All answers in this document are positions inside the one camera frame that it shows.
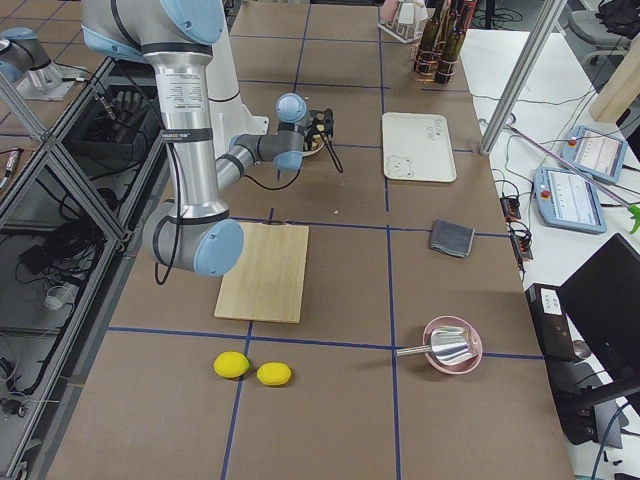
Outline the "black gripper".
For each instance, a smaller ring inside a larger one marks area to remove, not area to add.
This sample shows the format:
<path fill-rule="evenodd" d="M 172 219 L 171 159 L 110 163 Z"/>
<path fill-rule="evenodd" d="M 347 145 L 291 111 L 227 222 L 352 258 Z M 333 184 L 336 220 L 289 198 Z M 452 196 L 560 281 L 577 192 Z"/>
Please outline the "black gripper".
<path fill-rule="evenodd" d="M 320 148 L 320 133 L 317 129 L 318 120 L 312 118 L 305 133 L 304 149 L 318 150 Z"/>

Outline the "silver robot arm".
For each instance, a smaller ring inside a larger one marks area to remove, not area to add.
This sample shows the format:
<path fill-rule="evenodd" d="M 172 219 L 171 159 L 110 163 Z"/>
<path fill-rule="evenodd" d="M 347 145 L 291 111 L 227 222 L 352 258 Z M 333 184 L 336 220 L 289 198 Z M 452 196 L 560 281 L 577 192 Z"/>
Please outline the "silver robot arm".
<path fill-rule="evenodd" d="M 64 76 L 36 33 L 27 27 L 1 32 L 1 73 L 26 100 L 61 101 L 75 83 L 75 75 Z"/>
<path fill-rule="evenodd" d="M 286 93 L 279 124 L 243 104 L 220 1 L 85 1 L 86 45 L 155 72 L 161 139 L 175 199 L 149 217 L 143 239 L 157 265 L 222 276 L 241 255 L 244 233 L 222 193 L 260 162 L 297 171 L 313 125 L 306 102 Z"/>

